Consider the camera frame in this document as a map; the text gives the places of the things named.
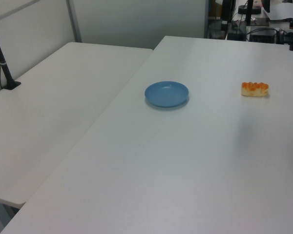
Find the orange topping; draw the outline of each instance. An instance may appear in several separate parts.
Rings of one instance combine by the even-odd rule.
[[[249,91],[255,91],[256,89],[262,89],[262,90],[266,90],[269,88],[268,84],[265,84],[265,83],[252,83],[252,82],[249,82],[249,83],[246,83],[246,82],[243,82],[242,83],[242,88],[244,89],[247,89]]]

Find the monitor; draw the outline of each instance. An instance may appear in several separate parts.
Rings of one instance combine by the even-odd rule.
[[[223,0],[220,19],[231,22],[234,6],[235,0]]]

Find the electronic equipment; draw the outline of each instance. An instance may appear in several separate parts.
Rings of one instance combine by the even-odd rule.
[[[256,31],[256,29],[258,29],[258,27],[251,27],[251,32],[253,30],[255,32],[250,33],[249,41],[274,44],[274,38],[276,37],[275,30],[273,30],[272,28],[265,27],[260,27],[260,31]]]
[[[238,14],[246,15],[247,7],[246,6],[239,6],[238,7]],[[262,8],[260,6],[254,6],[252,8],[252,15],[260,15],[262,13]]]
[[[246,23],[232,21],[228,24],[227,40],[246,41]]]
[[[235,0],[223,0],[221,8],[221,30],[227,31],[228,23],[232,20],[232,14],[235,7]]]
[[[269,18],[256,18],[256,21],[251,21],[253,1],[254,0],[248,0],[247,4],[247,12],[245,17],[247,26],[269,26]],[[270,12],[270,0],[262,0],[262,4],[265,11]]]

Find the table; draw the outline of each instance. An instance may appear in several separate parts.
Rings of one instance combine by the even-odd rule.
[[[0,91],[0,202],[20,208],[152,50],[69,43]]]
[[[187,105],[148,104],[162,80]],[[165,37],[2,232],[31,233],[293,234],[293,52]]]

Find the black stand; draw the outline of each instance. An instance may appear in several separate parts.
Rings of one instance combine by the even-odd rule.
[[[247,26],[269,26],[267,18],[256,18],[256,21],[251,21],[253,9],[253,0],[248,0],[248,6],[246,9],[245,21]]]
[[[0,48],[0,66],[6,78],[6,86],[4,86],[3,89],[12,90],[21,84],[20,82],[14,81],[12,79],[11,73],[9,71],[8,65],[6,64],[1,48]]]

